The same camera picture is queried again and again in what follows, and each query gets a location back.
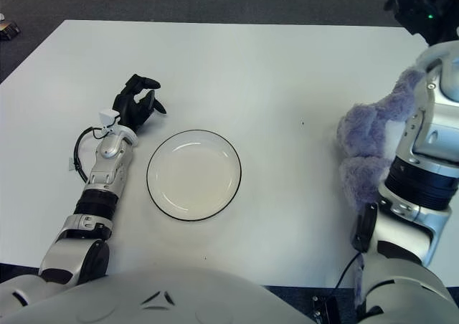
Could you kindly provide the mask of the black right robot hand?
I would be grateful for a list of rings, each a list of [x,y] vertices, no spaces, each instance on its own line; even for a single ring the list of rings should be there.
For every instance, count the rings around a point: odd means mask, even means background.
[[[387,0],[384,10],[429,46],[458,40],[458,0]]]

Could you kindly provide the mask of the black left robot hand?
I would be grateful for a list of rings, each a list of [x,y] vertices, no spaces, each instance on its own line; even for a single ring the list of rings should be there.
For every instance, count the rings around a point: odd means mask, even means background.
[[[165,107],[155,98],[155,90],[160,88],[160,83],[155,80],[132,75],[112,106],[119,113],[119,124],[136,132],[154,111],[165,115]]]

